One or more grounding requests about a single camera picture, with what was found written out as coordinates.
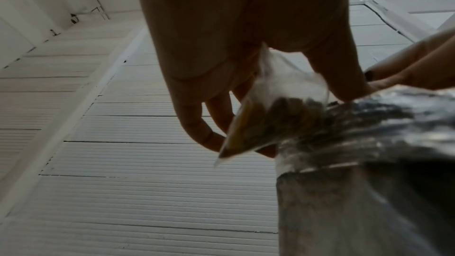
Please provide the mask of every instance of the plastic bag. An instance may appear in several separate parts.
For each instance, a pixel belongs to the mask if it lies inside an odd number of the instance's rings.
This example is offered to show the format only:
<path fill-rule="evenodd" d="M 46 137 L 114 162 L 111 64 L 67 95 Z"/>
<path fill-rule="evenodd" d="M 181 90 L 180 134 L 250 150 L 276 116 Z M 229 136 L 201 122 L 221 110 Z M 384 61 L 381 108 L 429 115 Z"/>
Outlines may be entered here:
<path fill-rule="evenodd" d="M 260 74 L 242 100 L 219 159 L 303 135 L 321 124 L 328 88 L 315 73 L 304 73 L 263 46 Z"/>
<path fill-rule="evenodd" d="M 280 255 L 455 255 L 454 96 L 396 86 L 283 142 Z"/>

